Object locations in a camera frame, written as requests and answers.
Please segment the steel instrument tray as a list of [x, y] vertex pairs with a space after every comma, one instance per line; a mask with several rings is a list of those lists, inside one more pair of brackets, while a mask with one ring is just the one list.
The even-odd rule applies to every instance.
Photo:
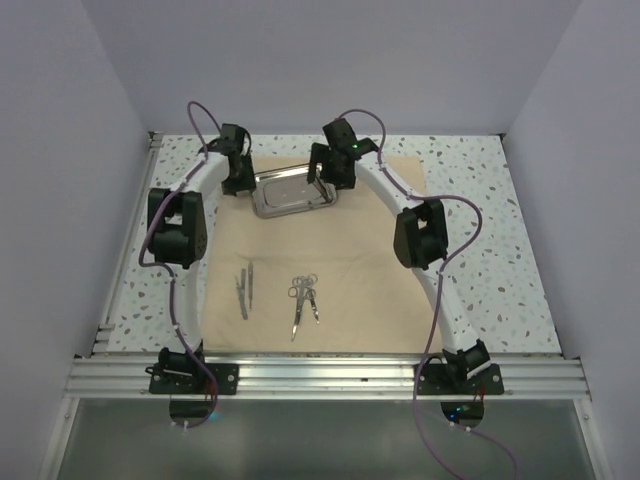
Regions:
[[337, 203], [338, 193], [332, 184], [316, 175], [307, 182], [307, 165], [272, 169], [255, 175], [252, 192], [255, 214], [262, 219], [304, 213]]

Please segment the beige cloth wrap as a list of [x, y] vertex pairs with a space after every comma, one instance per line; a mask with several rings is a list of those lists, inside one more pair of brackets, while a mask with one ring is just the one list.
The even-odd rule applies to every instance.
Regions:
[[[223, 196], [208, 248], [202, 336], [208, 351], [420, 353], [430, 301], [393, 251], [395, 217], [362, 181], [333, 206], [261, 219], [248, 197]], [[254, 264], [253, 306], [241, 316], [236, 280]], [[291, 341], [296, 276], [315, 273], [320, 324], [304, 302]]]

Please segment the steel surgical scissors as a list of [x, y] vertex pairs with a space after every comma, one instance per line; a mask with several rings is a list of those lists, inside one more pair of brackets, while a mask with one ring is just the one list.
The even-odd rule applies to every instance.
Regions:
[[318, 276], [315, 273], [310, 273], [306, 276], [298, 276], [296, 278], [297, 286], [302, 286], [306, 294], [306, 298], [310, 303], [312, 314], [317, 324], [320, 324], [319, 310], [316, 302], [316, 291], [314, 289], [315, 284], [318, 281]]

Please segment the steel needle holder clamp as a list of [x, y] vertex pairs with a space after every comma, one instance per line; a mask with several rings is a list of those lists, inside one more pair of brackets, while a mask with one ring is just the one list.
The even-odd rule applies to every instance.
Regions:
[[304, 296], [304, 287], [301, 285], [292, 285], [289, 287], [287, 294], [290, 298], [299, 300]]

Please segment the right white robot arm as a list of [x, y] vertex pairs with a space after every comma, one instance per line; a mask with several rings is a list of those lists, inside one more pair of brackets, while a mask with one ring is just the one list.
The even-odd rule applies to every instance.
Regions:
[[[394, 254], [412, 271], [432, 302], [432, 325], [440, 327], [447, 384], [457, 392], [470, 391], [490, 367], [490, 355], [462, 312], [458, 295], [446, 293], [444, 284], [450, 261], [470, 247], [481, 232], [480, 208], [459, 195], [416, 193], [383, 159], [382, 148], [369, 138], [349, 140], [344, 146], [314, 143], [307, 181], [318, 178], [337, 189], [353, 189], [357, 181], [362, 181], [395, 216]], [[444, 201], [463, 203], [476, 215], [476, 230], [454, 251], [449, 250]]]

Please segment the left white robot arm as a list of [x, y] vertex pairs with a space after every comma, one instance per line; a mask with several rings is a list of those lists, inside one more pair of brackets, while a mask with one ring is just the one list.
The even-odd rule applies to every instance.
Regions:
[[169, 276], [169, 318], [183, 352], [165, 348], [159, 364], [185, 392], [217, 379], [202, 355], [198, 275], [209, 244], [205, 201], [221, 189], [225, 195], [256, 188], [250, 153], [216, 152], [205, 146], [196, 164], [168, 188], [153, 188], [147, 200], [147, 231], [138, 257], [143, 268], [158, 267]]

